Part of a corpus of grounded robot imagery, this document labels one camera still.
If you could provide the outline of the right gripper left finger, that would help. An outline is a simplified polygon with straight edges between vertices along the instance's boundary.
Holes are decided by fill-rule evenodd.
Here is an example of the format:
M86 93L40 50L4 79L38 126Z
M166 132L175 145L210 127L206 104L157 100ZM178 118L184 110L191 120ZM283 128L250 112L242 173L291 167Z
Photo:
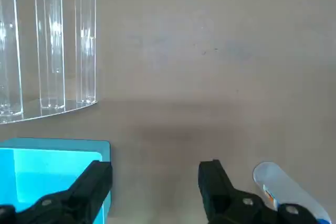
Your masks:
M17 212L1 205L1 223L94 223L113 185L110 161L92 161L63 191L40 197Z

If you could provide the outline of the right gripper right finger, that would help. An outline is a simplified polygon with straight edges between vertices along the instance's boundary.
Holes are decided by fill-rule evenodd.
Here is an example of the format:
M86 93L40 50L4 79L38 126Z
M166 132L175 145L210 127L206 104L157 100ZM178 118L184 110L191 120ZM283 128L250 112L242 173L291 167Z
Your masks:
M285 203L273 210L258 195L236 189L217 159L200 162L198 187L208 223L318 223L299 204Z

